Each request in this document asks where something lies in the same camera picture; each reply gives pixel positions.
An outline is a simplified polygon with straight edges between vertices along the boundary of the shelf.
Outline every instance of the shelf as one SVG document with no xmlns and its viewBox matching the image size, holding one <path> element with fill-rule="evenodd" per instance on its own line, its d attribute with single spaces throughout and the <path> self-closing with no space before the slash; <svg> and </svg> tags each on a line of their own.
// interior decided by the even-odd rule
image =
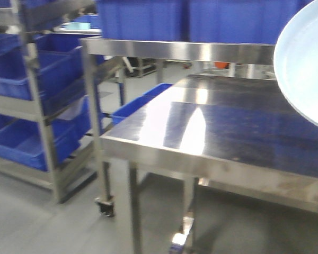
<svg viewBox="0 0 318 254">
<path fill-rule="evenodd" d="M 59 0 L 26 11 L 30 28 L 47 21 L 62 17 L 66 13 L 93 5 L 93 0 Z M 0 25 L 18 25 L 19 20 L 13 8 L 0 8 Z"/>
<path fill-rule="evenodd" d="M 35 102 L 0 95 L 0 114 L 37 121 Z"/>
<path fill-rule="evenodd" d="M 81 39 L 88 54 L 273 65 L 274 45 Z"/>
<path fill-rule="evenodd" d="M 18 25 L 18 23 L 12 8 L 0 8 L 0 25 Z"/>
</svg>

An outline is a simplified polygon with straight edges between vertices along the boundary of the stainless steel table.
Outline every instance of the stainless steel table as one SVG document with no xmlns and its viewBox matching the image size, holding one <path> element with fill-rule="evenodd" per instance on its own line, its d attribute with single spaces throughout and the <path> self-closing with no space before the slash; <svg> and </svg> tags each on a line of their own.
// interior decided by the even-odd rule
<svg viewBox="0 0 318 254">
<path fill-rule="evenodd" d="M 185 180 L 172 253 L 191 232 L 197 184 L 318 213 L 316 158 L 299 163 L 318 140 L 284 133 L 294 115 L 275 81 L 191 75 L 103 135 L 121 253 L 142 252 L 138 169 Z"/>
</svg>

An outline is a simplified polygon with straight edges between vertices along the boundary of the stainless steel surface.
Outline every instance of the stainless steel surface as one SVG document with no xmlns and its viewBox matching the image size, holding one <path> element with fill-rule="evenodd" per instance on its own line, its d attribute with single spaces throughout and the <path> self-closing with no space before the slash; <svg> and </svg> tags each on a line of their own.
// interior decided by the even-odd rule
<svg viewBox="0 0 318 254">
<path fill-rule="evenodd" d="M 142 254 L 140 204 L 137 170 L 121 159 L 111 159 L 112 187 L 118 235 L 122 239 L 120 253 Z"/>
<path fill-rule="evenodd" d="M 0 8 L 0 25 L 17 25 L 19 19 L 12 8 Z"/>
<path fill-rule="evenodd" d="M 271 113 L 260 123 L 269 131 L 276 129 L 275 117 L 295 113 L 275 81 L 192 75 L 103 135 L 106 153 L 318 213 L 318 178 L 280 170 L 291 170 L 294 159 L 275 156 L 273 140 L 281 138 L 277 133 L 262 133 L 261 126 L 244 119 L 233 122 L 237 128 L 217 123 L 214 116 L 226 106 Z M 236 133 L 245 126 L 250 133 Z M 272 140 L 254 142 L 262 138 Z M 302 146 L 302 142 L 293 145 Z"/>
<path fill-rule="evenodd" d="M 197 42 L 126 41 L 83 39 L 88 53 L 154 59 L 238 62 L 273 65 L 274 46 L 265 44 L 223 44 Z"/>
</svg>

